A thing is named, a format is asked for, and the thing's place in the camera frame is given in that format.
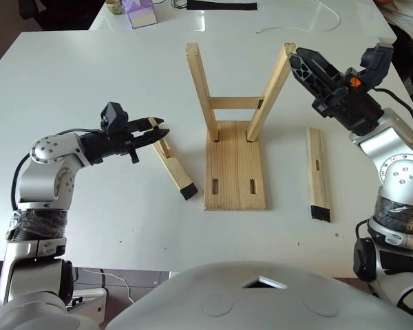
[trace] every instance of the black strip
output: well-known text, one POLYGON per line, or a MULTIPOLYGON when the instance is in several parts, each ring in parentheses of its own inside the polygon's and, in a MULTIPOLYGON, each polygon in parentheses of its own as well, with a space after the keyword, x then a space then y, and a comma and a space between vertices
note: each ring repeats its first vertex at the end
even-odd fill
POLYGON ((198 189, 194 186, 194 184, 189 184, 185 188, 182 188, 180 190, 180 193, 182 196, 185 198, 185 200, 188 200, 192 198, 197 193, 198 189))
POLYGON ((312 219, 330 222, 330 210, 328 208, 311 205, 310 213, 312 214, 312 219))
POLYGON ((217 3, 187 0, 187 10, 257 10, 257 3, 217 3))
POLYGON ((411 316, 413 316, 413 308, 409 308, 405 303, 404 303, 404 299, 405 297, 407 297, 409 294, 411 294, 413 292, 413 289, 408 290, 407 292, 405 292, 402 297, 399 299, 398 304, 396 305, 396 307, 402 309, 403 311, 405 311, 406 313, 409 313, 411 316))

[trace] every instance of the wooden leg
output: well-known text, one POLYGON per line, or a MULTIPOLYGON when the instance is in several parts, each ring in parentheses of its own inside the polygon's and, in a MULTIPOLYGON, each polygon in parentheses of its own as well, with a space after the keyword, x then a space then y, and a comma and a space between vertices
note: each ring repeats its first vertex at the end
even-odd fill
POLYGON ((310 210, 313 219, 330 222, 330 193, 328 169, 324 157, 324 143, 321 131, 308 128, 308 179, 310 210))
POLYGON ((264 91, 262 106, 260 109, 255 111, 253 118, 249 122, 246 136, 246 139, 249 142, 254 142, 257 139, 259 132, 263 127, 263 123, 268 117, 269 111, 271 111, 271 108, 273 107, 284 82, 288 78, 290 72, 288 54, 294 51, 295 44, 293 43, 285 43, 282 50, 280 50, 273 73, 271 74, 268 85, 264 91))
POLYGON ((194 196, 197 193, 198 189, 185 173, 184 168, 180 164, 178 158, 176 158, 176 156, 174 155, 174 152, 169 147, 168 142, 164 138, 162 138, 159 141, 153 143, 153 148, 158 154, 160 160, 164 164, 174 183, 179 188, 182 196, 185 199, 189 199, 194 196), (169 155, 168 157, 165 155, 160 141, 162 141, 162 144, 165 145, 165 150, 169 155))
POLYGON ((214 110, 211 107, 210 95, 208 90, 207 78, 205 77, 204 66, 200 58, 199 46, 197 43, 187 44, 185 49, 185 56, 187 57, 188 66, 193 76, 195 90, 198 93, 200 107, 204 114, 206 127, 209 136, 213 141, 219 140, 218 124, 215 120, 214 110))

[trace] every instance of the white table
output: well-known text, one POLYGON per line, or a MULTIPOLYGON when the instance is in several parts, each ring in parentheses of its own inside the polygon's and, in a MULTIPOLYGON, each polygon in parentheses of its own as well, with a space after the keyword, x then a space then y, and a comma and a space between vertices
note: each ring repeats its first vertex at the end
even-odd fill
MULTIPOLYGON (((97 128, 107 101, 130 119, 156 116, 199 188, 185 201, 151 147, 105 159, 76 178, 65 257, 77 266, 185 270, 216 261, 261 260, 352 276, 354 226, 370 216, 379 185, 372 162, 336 121, 311 108, 313 97, 290 75, 260 135, 268 210, 203 211, 206 127, 184 56, 200 45, 211 95, 262 93, 285 42, 322 52, 338 69, 359 68, 376 38, 304 32, 226 34, 143 30, 23 33, 0 61, 0 259, 11 217, 10 183, 17 162, 39 137, 74 127, 97 128), (333 222, 310 218, 306 127, 327 141, 333 222)), ((411 104, 393 67, 382 83, 411 104)), ((385 94, 383 107, 410 116, 385 94)), ((217 111, 218 119, 252 111, 217 111)))
MULTIPOLYGON (((215 0, 216 2, 252 2, 252 0, 215 0)), ((237 10, 178 10, 170 0, 155 5, 159 24, 143 27, 147 30, 170 32, 248 32, 284 26, 309 30, 327 30, 335 26, 337 17, 313 0, 257 0, 257 11, 237 10)), ((339 25, 326 34, 339 36, 375 36, 382 42, 393 43, 396 36, 373 0, 321 0, 340 17, 339 25)), ((90 30, 132 30, 125 14, 113 15, 101 8, 90 30)))

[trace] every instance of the black cable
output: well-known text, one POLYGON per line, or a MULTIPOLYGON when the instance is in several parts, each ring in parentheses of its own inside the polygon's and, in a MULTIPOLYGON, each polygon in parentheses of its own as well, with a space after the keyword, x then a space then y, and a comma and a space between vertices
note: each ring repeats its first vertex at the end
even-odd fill
POLYGON ((357 226, 355 227, 355 235, 357 236, 357 239, 359 239, 359 227, 367 223, 367 221, 369 221, 369 219, 357 223, 357 226))
POLYGON ((405 103, 404 101, 402 101, 398 96, 396 96, 392 91, 385 89, 385 88, 374 88, 374 91, 382 91, 383 93, 386 93, 390 96, 392 96, 400 105, 402 105, 404 108, 406 108, 408 110, 408 112, 410 112, 410 115, 412 116, 413 119, 413 109, 410 108, 410 105, 408 105, 407 103, 405 103))
POLYGON ((74 279, 74 283, 78 280, 79 274, 78 274, 78 268, 75 267, 75 279, 74 279))
MULTIPOLYGON (((66 131, 62 131, 60 133, 57 133, 57 135, 63 135, 66 133, 71 133, 71 132, 98 132, 99 129, 68 129, 66 131)), ((29 158, 29 153, 25 155, 15 168, 14 172, 14 177, 12 178, 12 185, 11 185, 11 205, 12 205, 12 210, 17 211, 18 206, 17 206, 17 201, 16 201, 16 189, 17 189, 17 180, 19 178, 19 173, 21 170, 21 167, 25 164, 26 160, 29 158)))
POLYGON ((102 288, 105 288, 105 275, 104 275, 104 269, 103 268, 100 268, 99 269, 100 271, 101 271, 101 277, 102 277, 102 279, 103 279, 103 283, 101 284, 101 287, 102 288))
POLYGON ((15 200, 15 190, 17 189, 17 178, 19 177, 19 172, 21 170, 21 167, 23 164, 28 160, 29 158, 29 153, 25 155, 15 168, 14 172, 14 177, 12 178, 12 186, 11 186, 11 204, 12 204, 12 210, 17 211, 17 201, 15 200))
POLYGON ((171 0, 171 7, 176 9, 185 9, 187 7, 187 3, 184 3, 183 5, 178 5, 178 0, 171 0))

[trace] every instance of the rectangular slot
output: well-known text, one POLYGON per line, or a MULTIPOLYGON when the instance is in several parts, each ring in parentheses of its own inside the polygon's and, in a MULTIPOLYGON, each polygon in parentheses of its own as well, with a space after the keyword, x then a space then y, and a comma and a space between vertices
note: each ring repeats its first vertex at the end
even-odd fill
POLYGON ((288 286, 264 276, 256 276, 241 285, 243 289, 287 289, 288 286))
POLYGON ((252 195, 255 195, 255 179, 249 179, 249 190, 252 195))
POLYGON ((217 195, 219 193, 219 180, 213 179, 213 195, 217 195))

